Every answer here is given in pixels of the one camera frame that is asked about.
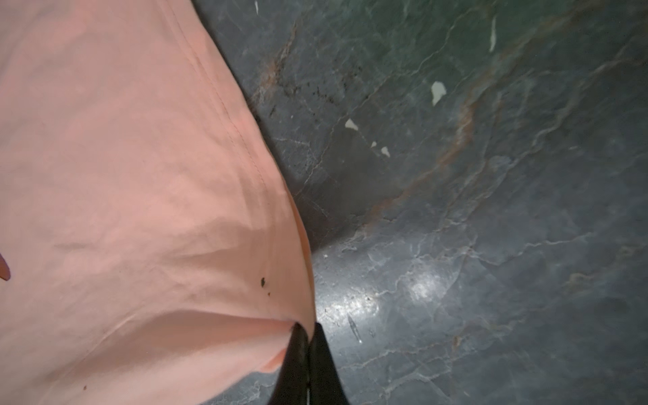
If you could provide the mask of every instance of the peach cloth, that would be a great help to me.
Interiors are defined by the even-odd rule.
[[[301,221],[189,0],[0,0],[0,254],[3,405],[193,405],[314,328]]]

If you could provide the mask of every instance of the white paint mark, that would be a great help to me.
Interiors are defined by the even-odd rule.
[[[348,128],[348,129],[351,129],[351,130],[354,130],[354,131],[357,131],[357,130],[358,130],[358,126],[357,126],[356,123],[353,122],[350,118],[347,119],[347,123],[344,124],[344,127],[345,127],[345,128]]]
[[[445,85],[441,82],[434,82],[432,84],[432,105],[436,106],[441,97],[448,94],[448,91],[445,89]]]
[[[491,21],[491,52],[495,50],[495,44],[497,43],[497,32],[495,31],[496,21],[497,21],[497,16],[494,16]]]

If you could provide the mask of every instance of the gray marble surface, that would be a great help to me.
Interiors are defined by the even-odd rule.
[[[196,8],[303,216],[352,404],[648,403],[648,2]]]

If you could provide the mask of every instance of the white spot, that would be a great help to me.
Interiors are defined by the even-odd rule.
[[[441,97],[448,94],[448,91],[445,89],[445,85],[441,82],[434,82],[432,84],[432,105],[436,106]]]
[[[353,122],[350,118],[347,119],[347,123],[344,124],[344,127],[345,127],[345,128],[349,128],[349,129],[354,130],[354,131],[357,131],[357,130],[358,130],[358,126],[357,126],[356,123]]]
[[[495,50],[495,44],[497,43],[497,32],[495,31],[495,22],[497,16],[494,16],[491,21],[491,52]]]

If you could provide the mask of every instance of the pink fabric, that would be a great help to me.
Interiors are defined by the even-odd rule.
[[[0,0],[0,253],[0,404],[197,404],[314,327],[301,221],[189,0]]]

